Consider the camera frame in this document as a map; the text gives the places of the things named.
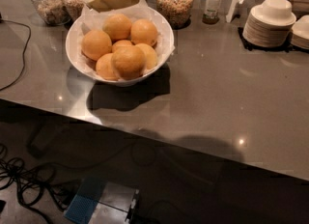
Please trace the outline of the blue and grey box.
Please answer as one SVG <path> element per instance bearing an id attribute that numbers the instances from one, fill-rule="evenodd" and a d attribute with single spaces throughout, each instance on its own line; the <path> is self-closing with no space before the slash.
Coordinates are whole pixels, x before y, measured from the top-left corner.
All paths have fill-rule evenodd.
<path id="1" fill-rule="evenodd" d="M 130 224 L 138 201 L 138 189 L 86 178 L 64 216 L 73 224 Z"/>

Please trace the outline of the right glass granola jar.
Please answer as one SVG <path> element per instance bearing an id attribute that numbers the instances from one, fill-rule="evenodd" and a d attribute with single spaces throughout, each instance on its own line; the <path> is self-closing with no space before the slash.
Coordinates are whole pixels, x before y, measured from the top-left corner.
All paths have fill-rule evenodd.
<path id="1" fill-rule="evenodd" d="M 190 19 L 194 0 L 156 0 L 156 10 L 172 28 L 183 28 Z"/>

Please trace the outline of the stack of paper plates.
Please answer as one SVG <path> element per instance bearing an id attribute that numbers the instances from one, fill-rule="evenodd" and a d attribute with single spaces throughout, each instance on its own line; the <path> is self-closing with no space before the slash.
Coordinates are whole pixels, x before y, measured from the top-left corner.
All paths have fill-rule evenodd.
<path id="1" fill-rule="evenodd" d="M 282 45 L 287 39 L 296 17 L 289 22 L 267 21 L 262 15 L 262 4 L 253 7 L 243 28 L 242 35 L 249 42 L 267 48 Z"/>

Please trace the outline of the black tray under plates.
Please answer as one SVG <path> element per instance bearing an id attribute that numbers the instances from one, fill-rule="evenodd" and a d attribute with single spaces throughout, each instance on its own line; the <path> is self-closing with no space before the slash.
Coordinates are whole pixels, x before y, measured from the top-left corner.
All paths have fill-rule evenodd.
<path id="1" fill-rule="evenodd" d="M 255 44 L 249 42 L 248 40 L 246 40 L 244 38 L 244 36 L 242 35 L 242 32 L 243 32 L 243 28 L 239 27 L 238 28 L 239 38 L 242 42 L 243 47 L 246 50 L 249 50 L 249 51 L 256 49 L 256 50 L 263 50 L 263 51 L 270 51 L 270 52 L 284 51 L 286 53 L 289 53 L 289 52 L 292 52 L 292 51 L 301 51 L 301 52 L 304 52 L 304 53 L 309 53 L 309 49 L 297 47 L 295 45 L 290 44 L 288 41 L 285 41 L 282 45 L 277 46 L 277 47 L 273 47 L 273 48 L 258 46 L 258 45 L 255 45 Z"/>

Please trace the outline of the white bowl on plates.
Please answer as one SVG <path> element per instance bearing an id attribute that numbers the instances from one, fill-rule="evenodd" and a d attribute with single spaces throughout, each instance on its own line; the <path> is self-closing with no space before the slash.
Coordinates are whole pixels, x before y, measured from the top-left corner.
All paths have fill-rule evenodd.
<path id="1" fill-rule="evenodd" d="M 293 18 L 292 4 L 288 0 L 265 0 L 262 15 L 267 21 L 289 22 Z"/>

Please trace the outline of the hidden middle orange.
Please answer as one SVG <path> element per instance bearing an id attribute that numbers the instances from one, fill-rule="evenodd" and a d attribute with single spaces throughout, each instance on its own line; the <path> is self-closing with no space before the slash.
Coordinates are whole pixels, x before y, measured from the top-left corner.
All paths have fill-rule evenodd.
<path id="1" fill-rule="evenodd" d="M 130 40 L 119 40 L 112 44 L 112 52 L 115 53 L 118 50 L 127 50 L 132 46 L 133 43 Z"/>

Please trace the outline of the left glass granola jar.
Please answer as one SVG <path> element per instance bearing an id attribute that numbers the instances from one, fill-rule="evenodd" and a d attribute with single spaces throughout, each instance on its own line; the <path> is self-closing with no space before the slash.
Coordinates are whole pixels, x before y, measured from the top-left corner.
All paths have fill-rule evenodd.
<path id="1" fill-rule="evenodd" d="M 31 0 L 41 19 L 51 26 L 66 24 L 70 21 L 65 0 Z"/>

